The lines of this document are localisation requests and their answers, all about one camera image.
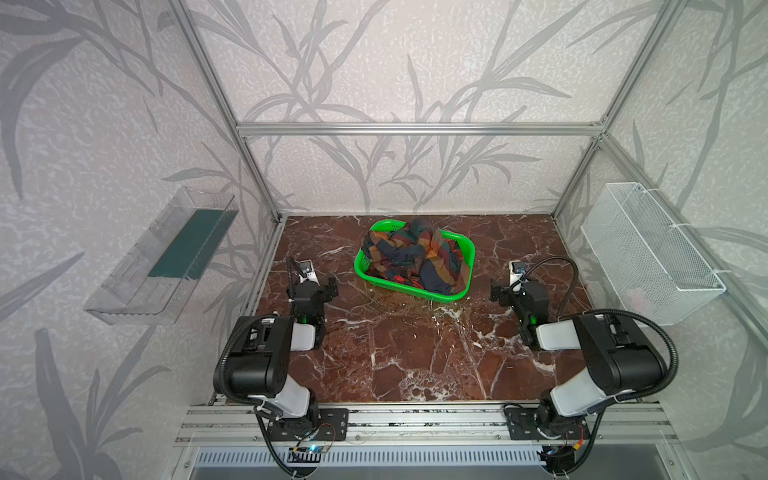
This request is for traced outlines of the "green plastic basket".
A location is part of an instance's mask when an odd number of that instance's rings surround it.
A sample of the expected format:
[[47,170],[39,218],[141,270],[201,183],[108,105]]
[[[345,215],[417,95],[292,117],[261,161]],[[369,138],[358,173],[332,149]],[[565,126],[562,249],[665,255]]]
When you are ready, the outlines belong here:
[[[376,231],[379,231],[379,230],[382,230],[382,231],[393,231],[393,230],[403,226],[406,222],[408,222],[408,221],[399,221],[399,220],[385,219],[385,220],[381,220],[381,221],[376,222],[369,230],[373,229],[373,230],[376,230]],[[475,257],[476,257],[476,248],[474,246],[474,243],[468,237],[466,237],[464,235],[453,233],[453,232],[450,232],[450,231],[444,230],[444,229],[440,229],[440,230],[443,231],[443,233],[445,234],[446,237],[448,237],[450,239],[454,239],[454,240],[456,240],[456,241],[458,241],[460,243],[461,249],[464,252],[464,254],[466,255],[467,260],[468,260],[468,262],[470,264],[470,267],[471,267],[471,279],[472,279],[473,266],[474,266],[474,261],[475,261]],[[359,252],[358,252],[358,254],[357,254],[356,258],[355,258],[355,261],[354,261],[355,272],[358,274],[358,276],[360,278],[370,282],[371,284],[373,284],[373,285],[375,285],[377,287],[381,287],[381,288],[385,288],[385,289],[389,289],[389,290],[393,290],[393,291],[398,291],[398,292],[406,293],[406,294],[413,295],[413,296],[416,296],[416,297],[419,297],[419,298],[425,298],[425,299],[428,299],[428,300],[437,301],[437,302],[441,302],[441,303],[450,303],[450,302],[453,302],[453,301],[456,301],[456,300],[459,300],[459,299],[463,298],[468,293],[469,288],[470,288],[470,285],[469,285],[469,287],[467,287],[462,293],[457,294],[457,295],[453,295],[453,296],[443,296],[443,295],[432,294],[432,293],[424,292],[422,290],[418,290],[418,289],[415,289],[415,288],[412,288],[412,287],[406,287],[406,286],[402,286],[402,285],[398,285],[398,284],[394,284],[394,283],[385,282],[385,281],[383,281],[383,280],[381,280],[381,279],[379,279],[377,277],[370,276],[370,275],[367,274],[368,266],[369,266],[369,262],[363,257],[363,255],[361,253],[361,247],[360,247],[360,250],[359,250]]]

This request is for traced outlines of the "multicolour plaid shirt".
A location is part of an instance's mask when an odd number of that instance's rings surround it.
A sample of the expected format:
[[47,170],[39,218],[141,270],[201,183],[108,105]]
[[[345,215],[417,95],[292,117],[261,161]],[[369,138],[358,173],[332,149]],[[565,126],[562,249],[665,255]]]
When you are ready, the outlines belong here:
[[369,230],[361,245],[367,274],[424,292],[453,296],[470,285],[471,267],[460,243],[425,217],[393,231]]

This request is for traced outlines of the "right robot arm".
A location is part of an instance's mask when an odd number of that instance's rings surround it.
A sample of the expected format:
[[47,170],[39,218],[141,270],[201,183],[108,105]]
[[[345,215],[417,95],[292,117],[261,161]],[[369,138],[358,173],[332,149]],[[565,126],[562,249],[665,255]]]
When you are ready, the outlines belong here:
[[538,281],[493,282],[490,299],[518,317],[523,343],[533,350],[579,350],[585,367],[545,391],[536,408],[507,415],[513,429],[560,438],[586,428],[586,417],[664,390],[679,370],[679,354],[663,328],[634,312],[597,309],[548,320],[549,295]]

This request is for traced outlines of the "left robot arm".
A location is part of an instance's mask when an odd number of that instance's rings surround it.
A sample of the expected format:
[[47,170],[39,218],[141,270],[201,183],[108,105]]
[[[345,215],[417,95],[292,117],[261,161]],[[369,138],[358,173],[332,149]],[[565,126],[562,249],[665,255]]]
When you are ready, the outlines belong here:
[[326,333],[325,305],[337,295],[333,276],[325,284],[297,281],[288,289],[287,316],[240,317],[214,369],[215,392],[252,405],[265,420],[315,429],[320,419],[316,396],[290,376],[290,356],[320,349]]

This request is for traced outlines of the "pink object in basket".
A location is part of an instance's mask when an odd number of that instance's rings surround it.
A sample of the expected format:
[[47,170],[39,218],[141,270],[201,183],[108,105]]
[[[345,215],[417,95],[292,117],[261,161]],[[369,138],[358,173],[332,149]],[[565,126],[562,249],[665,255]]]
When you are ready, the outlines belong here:
[[628,309],[638,313],[648,312],[653,307],[653,302],[642,288],[627,290],[624,295],[624,302]]

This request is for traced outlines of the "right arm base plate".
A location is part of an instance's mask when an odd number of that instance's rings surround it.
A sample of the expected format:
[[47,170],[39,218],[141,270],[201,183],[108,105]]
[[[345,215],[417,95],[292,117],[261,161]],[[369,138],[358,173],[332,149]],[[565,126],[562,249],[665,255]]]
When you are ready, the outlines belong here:
[[564,417],[553,407],[505,404],[502,414],[511,440],[552,440],[583,443],[591,438],[584,416]]

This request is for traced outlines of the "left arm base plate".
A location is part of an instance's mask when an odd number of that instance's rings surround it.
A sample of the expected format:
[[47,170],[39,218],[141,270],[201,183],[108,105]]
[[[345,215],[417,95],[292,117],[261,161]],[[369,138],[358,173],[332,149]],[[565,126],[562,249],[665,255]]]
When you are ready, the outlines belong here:
[[346,408],[320,408],[300,418],[270,421],[268,437],[272,441],[313,440],[343,441],[346,439],[350,411]]

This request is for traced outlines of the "aluminium front rail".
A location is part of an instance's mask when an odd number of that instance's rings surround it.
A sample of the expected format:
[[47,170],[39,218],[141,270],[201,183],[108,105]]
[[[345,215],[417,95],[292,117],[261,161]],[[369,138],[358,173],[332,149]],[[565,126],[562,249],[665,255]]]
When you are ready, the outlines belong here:
[[[545,444],[535,428],[511,437],[503,404],[492,401],[323,404],[346,409],[342,420],[323,420],[315,435],[334,447],[415,445]],[[680,440],[658,403],[609,408],[597,444],[678,444]],[[261,446],[263,435],[249,407],[216,404],[187,410],[175,447]]]

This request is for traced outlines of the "clear plastic wall bin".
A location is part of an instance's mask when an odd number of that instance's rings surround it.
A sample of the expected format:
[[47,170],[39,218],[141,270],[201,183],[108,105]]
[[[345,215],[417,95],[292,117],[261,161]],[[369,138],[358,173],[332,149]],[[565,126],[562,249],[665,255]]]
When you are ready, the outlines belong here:
[[172,325],[239,213],[236,196],[181,187],[84,310],[108,325]]

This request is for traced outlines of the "aluminium frame bars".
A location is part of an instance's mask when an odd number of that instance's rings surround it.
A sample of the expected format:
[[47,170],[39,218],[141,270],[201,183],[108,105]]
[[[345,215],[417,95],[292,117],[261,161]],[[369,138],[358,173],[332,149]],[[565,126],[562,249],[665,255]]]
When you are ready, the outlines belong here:
[[712,267],[721,269],[721,279],[726,287],[724,301],[728,308],[738,318],[748,334],[762,348],[767,347],[767,314],[757,300],[748,292],[738,277],[727,272],[724,261],[706,244],[701,232],[686,224],[682,213],[666,198],[658,184],[651,179],[643,168],[630,158],[626,149],[612,136],[611,129],[615,126],[619,115],[625,109],[628,100],[644,76],[650,70],[653,58],[658,55],[661,46],[671,34],[673,27],[688,5],[686,1],[664,1],[658,17],[641,43],[638,53],[621,81],[617,92],[611,100],[606,113],[599,121],[592,122],[271,122],[271,123],[239,123],[224,98],[224,90],[214,71],[213,63],[207,54],[202,37],[196,30],[196,22],[191,10],[183,1],[168,3],[171,19],[182,32],[196,66],[201,73],[214,103],[224,118],[228,135],[234,140],[235,146],[242,159],[250,168],[250,172],[261,192],[270,202],[270,195],[265,184],[264,175],[258,170],[256,163],[248,150],[244,138],[249,133],[256,136],[588,136],[590,144],[582,155],[574,173],[566,183],[566,188],[553,214],[562,213],[570,200],[576,186],[585,176],[594,160],[597,151],[607,154],[617,168],[631,181],[644,186],[656,200],[660,208],[668,214],[682,233],[691,241],[694,248]]

